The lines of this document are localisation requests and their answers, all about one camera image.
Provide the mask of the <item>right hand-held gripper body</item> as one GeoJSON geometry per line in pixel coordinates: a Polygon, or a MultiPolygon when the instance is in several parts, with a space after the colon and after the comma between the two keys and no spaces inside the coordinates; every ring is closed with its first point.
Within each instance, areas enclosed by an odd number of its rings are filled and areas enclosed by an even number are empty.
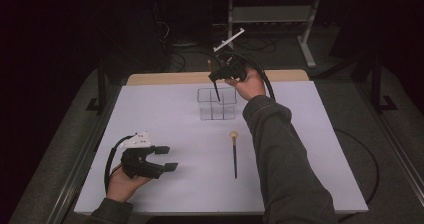
{"type": "Polygon", "coordinates": [[[241,63],[241,58],[238,57],[230,48],[229,44],[243,34],[245,30],[240,28],[239,31],[227,40],[223,40],[221,44],[213,48],[214,53],[218,58],[220,66],[228,65],[230,77],[228,79],[240,79],[243,81],[246,78],[245,67],[241,63]]]}

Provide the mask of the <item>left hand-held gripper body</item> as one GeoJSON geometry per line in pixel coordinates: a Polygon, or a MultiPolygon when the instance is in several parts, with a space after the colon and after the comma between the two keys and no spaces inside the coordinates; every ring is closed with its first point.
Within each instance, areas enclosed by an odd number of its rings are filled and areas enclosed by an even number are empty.
{"type": "Polygon", "coordinates": [[[151,144],[146,131],[129,137],[119,147],[124,149],[121,164],[128,177],[140,176],[158,179],[165,172],[164,165],[150,163],[146,160],[148,155],[154,153],[156,147],[151,144]]]}

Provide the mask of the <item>thin brown-tipped makeup brush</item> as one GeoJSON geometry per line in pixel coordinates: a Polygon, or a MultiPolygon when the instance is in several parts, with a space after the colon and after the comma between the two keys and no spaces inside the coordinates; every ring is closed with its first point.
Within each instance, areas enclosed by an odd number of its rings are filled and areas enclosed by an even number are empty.
{"type": "Polygon", "coordinates": [[[212,73],[213,73],[213,65],[212,65],[212,62],[211,62],[211,60],[210,60],[210,59],[208,59],[208,60],[207,60],[207,65],[208,65],[208,69],[209,69],[209,72],[210,72],[210,74],[208,75],[208,78],[209,78],[209,79],[210,79],[210,81],[213,83],[213,87],[214,87],[214,90],[215,90],[215,93],[216,93],[216,96],[217,96],[217,100],[218,100],[218,102],[220,102],[220,101],[221,101],[221,99],[220,99],[220,95],[219,95],[219,92],[218,92],[217,83],[216,83],[216,81],[215,81],[215,80],[213,80],[213,79],[212,79],[212,77],[211,77],[211,75],[212,75],[212,73]]]}

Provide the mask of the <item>clear plastic organizer box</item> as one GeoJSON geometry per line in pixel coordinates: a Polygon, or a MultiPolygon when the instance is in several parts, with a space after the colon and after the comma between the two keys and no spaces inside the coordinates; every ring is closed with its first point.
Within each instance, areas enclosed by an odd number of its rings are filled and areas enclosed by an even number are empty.
{"type": "Polygon", "coordinates": [[[235,118],[237,104],[234,88],[218,88],[221,101],[218,102],[214,88],[200,88],[197,102],[201,120],[230,120],[235,118]]]}

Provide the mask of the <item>round-headed makeup brush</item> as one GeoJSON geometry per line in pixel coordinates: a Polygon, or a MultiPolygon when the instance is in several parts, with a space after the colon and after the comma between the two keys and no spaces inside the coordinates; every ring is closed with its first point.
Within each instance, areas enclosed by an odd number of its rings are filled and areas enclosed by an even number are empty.
{"type": "Polygon", "coordinates": [[[231,131],[229,135],[230,135],[231,140],[232,140],[234,178],[237,179],[237,176],[238,176],[238,168],[237,168],[237,137],[238,137],[238,133],[236,131],[231,131]]]}

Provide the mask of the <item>person's right hand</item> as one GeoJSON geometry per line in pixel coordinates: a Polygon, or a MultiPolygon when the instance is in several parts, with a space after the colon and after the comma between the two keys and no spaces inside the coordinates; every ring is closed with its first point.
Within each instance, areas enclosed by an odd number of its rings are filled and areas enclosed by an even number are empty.
{"type": "Polygon", "coordinates": [[[266,94],[264,81],[257,70],[247,68],[246,78],[243,81],[226,79],[225,83],[234,87],[239,95],[246,101],[250,101],[256,96],[266,94]]]}

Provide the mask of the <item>person's left hand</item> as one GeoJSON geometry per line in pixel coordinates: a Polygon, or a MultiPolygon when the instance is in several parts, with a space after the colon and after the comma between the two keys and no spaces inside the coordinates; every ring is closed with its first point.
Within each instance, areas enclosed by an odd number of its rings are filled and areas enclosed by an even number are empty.
{"type": "Polygon", "coordinates": [[[147,184],[150,178],[136,176],[129,178],[123,171],[121,165],[114,168],[110,176],[109,185],[106,192],[108,199],[125,203],[128,201],[138,188],[147,184]]]}

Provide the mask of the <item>white board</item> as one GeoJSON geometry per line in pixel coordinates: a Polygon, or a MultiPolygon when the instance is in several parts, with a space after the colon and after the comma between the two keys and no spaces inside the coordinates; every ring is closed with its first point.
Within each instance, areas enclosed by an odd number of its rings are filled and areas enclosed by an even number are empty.
{"type": "MultiPolygon", "coordinates": [[[[121,89],[113,113],[80,192],[75,210],[89,214],[105,195],[103,176],[110,150],[123,137],[146,131],[165,155],[151,155],[153,163],[177,163],[141,187],[131,201],[137,213],[260,214],[259,187],[252,138],[242,117],[246,103],[237,101],[235,118],[201,120],[197,84],[140,85],[121,89]],[[234,178],[232,140],[236,131],[238,176],[234,178]]],[[[365,212],[364,197],[336,138],[311,81],[276,82],[278,103],[292,112],[292,123],[307,150],[314,173],[333,197],[339,214],[365,212]]]]}

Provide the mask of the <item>wooden table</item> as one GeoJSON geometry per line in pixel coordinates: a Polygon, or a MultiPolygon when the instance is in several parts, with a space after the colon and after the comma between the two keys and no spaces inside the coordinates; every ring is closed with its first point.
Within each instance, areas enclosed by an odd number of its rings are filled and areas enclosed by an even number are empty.
{"type": "MultiPolygon", "coordinates": [[[[307,73],[300,69],[266,70],[265,74],[270,81],[276,82],[309,81],[307,73]]],[[[128,78],[126,85],[209,84],[208,75],[208,72],[133,74],[128,78]]]]}

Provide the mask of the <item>black metal stand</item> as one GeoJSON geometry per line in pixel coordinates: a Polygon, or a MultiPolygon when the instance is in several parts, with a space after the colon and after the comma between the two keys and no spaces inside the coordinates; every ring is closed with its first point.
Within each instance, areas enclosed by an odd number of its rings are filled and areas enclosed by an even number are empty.
{"type": "Polygon", "coordinates": [[[381,76],[382,64],[378,55],[375,56],[375,61],[372,67],[371,78],[371,104],[374,109],[381,114],[386,110],[396,110],[397,106],[389,96],[381,95],[381,76]]]}
{"type": "Polygon", "coordinates": [[[86,110],[96,111],[100,115],[106,106],[106,73],[102,60],[99,61],[97,67],[97,90],[97,96],[90,99],[86,110]]]}

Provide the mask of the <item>aluminium rail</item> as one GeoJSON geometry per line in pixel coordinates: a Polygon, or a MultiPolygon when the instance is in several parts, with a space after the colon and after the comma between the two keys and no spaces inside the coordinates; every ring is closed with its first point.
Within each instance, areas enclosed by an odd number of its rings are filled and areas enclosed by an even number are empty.
{"type": "Polygon", "coordinates": [[[65,124],[59,127],[59,135],[53,140],[57,150],[49,162],[50,167],[61,171],[64,180],[46,224],[63,224],[72,211],[120,91],[120,86],[96,85],[87,97],[76,97],[77,106],[71,107],[71,116],[64,118],[65,124]]]}
{"type": "Polygon", "coordinates": [[[355,88],[361,96],[361,99],[366,103],[369,112],[372,114],[384,136],[388,140],[402,173],[405,175],[415,196],[424,207],[424,178],[417,171],[415,165],[402,146],[400,139],[397,137],[394,129],[390,126],[384,116],[385,111],[396,111],[397,106],[389,96],[383,97],[382,104],[379,103],[380,99],[378,99],[377,103],[374,103],[372,93],[368,91],[363,84],[356,83],[355,88]]]}

